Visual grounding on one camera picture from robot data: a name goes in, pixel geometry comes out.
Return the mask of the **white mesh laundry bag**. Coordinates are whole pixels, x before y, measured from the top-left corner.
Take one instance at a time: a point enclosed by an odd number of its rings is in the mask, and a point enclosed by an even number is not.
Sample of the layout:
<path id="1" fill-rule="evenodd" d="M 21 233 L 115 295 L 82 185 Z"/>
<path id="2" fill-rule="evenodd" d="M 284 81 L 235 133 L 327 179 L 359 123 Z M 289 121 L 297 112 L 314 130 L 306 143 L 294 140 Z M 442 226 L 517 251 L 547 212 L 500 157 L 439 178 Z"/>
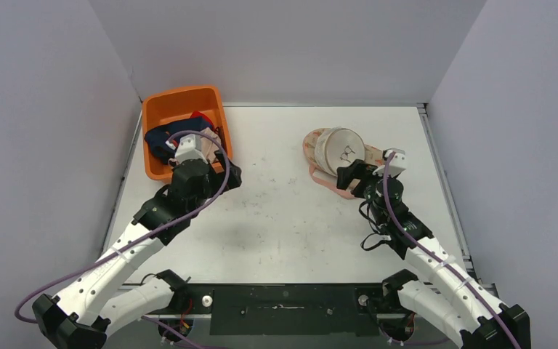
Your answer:
<path id="1" fill-rule="evenodd" d="M 337 175 L 339 167 L 348 167 L 356 160 L 365 160 L 365 143 L 351 129 L 326 129 L 315 141 L 314 159 L 323 171 Z"/>

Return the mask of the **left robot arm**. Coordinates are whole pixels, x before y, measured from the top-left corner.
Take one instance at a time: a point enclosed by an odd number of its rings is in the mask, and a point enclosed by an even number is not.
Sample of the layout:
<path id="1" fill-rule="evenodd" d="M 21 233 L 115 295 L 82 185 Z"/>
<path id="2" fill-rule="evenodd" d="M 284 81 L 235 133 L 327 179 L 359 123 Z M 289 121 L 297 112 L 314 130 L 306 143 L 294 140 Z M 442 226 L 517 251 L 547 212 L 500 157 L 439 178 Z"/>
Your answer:
<path id="1" fill-rule="evenodd" d="M 141 206 L 96 266 L 57 294 L 42 294 L 33 302 L 39 329 L 56 348 L 101 348 L 119 329 L 155 310 L 178 313 L 186 307 L 186 283 L 169 269 L 116 292 L 212 200 L 241 185 L 240 167 L 230 161 L 220 165 L 221 173 L 200 159 L 176 165 L 171 182 Z"/>

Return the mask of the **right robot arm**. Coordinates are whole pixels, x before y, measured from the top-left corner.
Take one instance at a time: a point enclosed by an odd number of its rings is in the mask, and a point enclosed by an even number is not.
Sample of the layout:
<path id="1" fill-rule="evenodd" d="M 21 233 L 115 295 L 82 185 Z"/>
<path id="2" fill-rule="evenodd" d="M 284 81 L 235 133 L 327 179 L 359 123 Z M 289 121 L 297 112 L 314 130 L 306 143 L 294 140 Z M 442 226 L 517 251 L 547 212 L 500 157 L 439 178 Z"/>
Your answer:
<path id="1" fill-rule="evenodd" d="M 337 169 L 336 187 L 362 199 L 373 233 L 417 273 L 403 269 L 382 282 L 379 302 L 392 312 L 419 315 L 457 348 L 530 348 L 530 317 L 472 278 L 403 202 L 404 186 L 380 167 L 356 160 Z"/>

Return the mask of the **carrot print bra case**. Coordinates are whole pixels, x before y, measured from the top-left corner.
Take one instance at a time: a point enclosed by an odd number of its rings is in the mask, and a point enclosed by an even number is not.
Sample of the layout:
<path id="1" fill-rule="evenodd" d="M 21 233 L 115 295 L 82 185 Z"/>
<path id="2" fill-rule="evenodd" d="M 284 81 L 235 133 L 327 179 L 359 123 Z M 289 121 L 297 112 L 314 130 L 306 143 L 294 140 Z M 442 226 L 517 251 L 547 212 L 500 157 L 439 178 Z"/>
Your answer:
<path id="1" fill-rule="evenodd" d="M 319 172 L 323 175 L 327 175 L 329 177 L 332 177 L 333 179 L 337 178 L 337 175 L 328 174 L 325 171 L 323 171 L 314 159 L 315 141 L 320 136 L 321 132 L 326 130 L 326 129 L 330 129 L 330 128 L 314 129 L 311 132 L 309 132 L 305 136 L 305 138 L 303 139 L 302 148 L 303 148 L 304 157 L 306 158 L 307 162 L 309 163 L 309 168 L 308 168 L 309 175 L 310 175 L 311 179 L 313 180 L 313 182 L 315 182 L 316 184 L 321 185 L 324 188 L 329 189 L 330 191 L 334 192 L 335 194 L 339 195 L 342 198 L 353 199 L 354 196 L 349 192 L 350 189 L 354 188 L 353 184 L 351 184 L 348 187 L 347 190 L 340 190 L 336 187 L 336 182 L 335 181 L 331 182 L 329 180 L 326 180 L 322 177 L 318 177 L 316 175 Z M 382 150 L 380 150 L 378 148 L 375 148 L 371 145 L 365 144 L 365 160 L 364 160 L 364 162 L 367 163 L 367 164 L 371 164 L 371 165 L 374 165 L 374 166 L 378 167 L 381 164 L 381 161 L 382 161 Z"/>

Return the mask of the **beige bra in bin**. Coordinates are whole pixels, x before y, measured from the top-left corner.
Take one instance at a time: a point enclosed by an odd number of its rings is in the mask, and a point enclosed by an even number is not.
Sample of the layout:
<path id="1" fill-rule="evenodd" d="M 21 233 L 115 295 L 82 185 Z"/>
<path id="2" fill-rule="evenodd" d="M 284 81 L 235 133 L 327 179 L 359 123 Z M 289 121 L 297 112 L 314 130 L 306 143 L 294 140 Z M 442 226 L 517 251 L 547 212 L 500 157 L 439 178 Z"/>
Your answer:
<path id="1" fill-rule="evenodd" d="M 208 135 L 212 140 L 221 144 L 221 139 L 219 135 L 215 133 L 211 128 L 207 127 L 204 130 L 202 130 L 201 133 Z M 217 159 L 215 152 L 219 150 L 219 147 L 207 137 L 201 137 L 200 140 L 201 140 L 201 153 L 209 161 L 209 163 L 213 164 Z"/>

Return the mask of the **navy blue garment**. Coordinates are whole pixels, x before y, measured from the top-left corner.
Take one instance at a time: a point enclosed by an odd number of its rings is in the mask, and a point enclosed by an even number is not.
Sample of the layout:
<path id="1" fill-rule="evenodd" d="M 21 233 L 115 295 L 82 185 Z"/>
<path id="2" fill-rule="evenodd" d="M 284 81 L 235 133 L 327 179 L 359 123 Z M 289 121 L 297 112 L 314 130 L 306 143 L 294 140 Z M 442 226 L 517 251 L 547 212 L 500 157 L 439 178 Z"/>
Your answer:
<path id="1" fill-rule="evenodd" d="M 172 148 L 167 145 L 166 142 L 168 138 L 174 133 L 188 130 L 201 132 L 203 129 L 200 129 L 198 123 L 190 118 L 181 119 L 147 131 L 145 133 L 145 142 L 149 147 L 150 153 L 163 165 L 168 165 L 169 159 L 171 159 L 176 152 L 176 147 Z"/>

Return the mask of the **red garment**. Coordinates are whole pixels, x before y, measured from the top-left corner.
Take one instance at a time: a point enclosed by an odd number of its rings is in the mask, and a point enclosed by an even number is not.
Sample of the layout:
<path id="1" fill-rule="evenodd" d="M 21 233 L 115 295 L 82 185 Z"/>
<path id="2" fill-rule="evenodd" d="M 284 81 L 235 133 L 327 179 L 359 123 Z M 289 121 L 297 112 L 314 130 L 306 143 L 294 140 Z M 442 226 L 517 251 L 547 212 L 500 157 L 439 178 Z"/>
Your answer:
<path id="1" fill-rule="evenodd" d="M 196 121 L 200 129 L 214 128 L 214 122 L 206 114 L 201 113 L 200 111 L 192 112 L 190 119 Z"/>

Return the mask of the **orange plastic bin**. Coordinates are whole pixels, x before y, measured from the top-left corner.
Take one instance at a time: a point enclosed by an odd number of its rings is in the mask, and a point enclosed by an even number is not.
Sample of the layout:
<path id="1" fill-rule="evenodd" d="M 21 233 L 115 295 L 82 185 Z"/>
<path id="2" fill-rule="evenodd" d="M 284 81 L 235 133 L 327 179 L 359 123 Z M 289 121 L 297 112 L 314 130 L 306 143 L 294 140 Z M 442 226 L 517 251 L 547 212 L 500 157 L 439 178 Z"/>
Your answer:
<path id="1" fill-rule="evenodd" d="M 212 85 L 180 87 L 148 97 L 142 104 L 142 131 L 145 171 L 151 180 L 168 183 L 171 180 L 171 166 L 163 165 L 155 158 L 145 142 L 145 133 L 160 125 L 188 119 L 192 112 L 206 114 L 217 128 L 222 147 L 229 157 L 233 156 L 230 131 L 219 90 Z"/>

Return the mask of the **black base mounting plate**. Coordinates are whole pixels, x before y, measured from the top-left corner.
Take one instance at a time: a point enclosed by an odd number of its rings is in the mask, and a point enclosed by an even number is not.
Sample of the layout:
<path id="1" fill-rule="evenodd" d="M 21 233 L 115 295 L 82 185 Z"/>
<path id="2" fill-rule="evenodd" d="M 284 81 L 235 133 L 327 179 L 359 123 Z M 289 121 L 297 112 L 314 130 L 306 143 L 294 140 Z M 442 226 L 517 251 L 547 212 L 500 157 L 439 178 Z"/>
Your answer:
<path id="1" fill-rule="evenodd" d="M 412 315 L 382 299 L 380 283 L 189 284 L 155 315 L 210 321 L 211 335 L 376 336 L 413 324 Z"/>

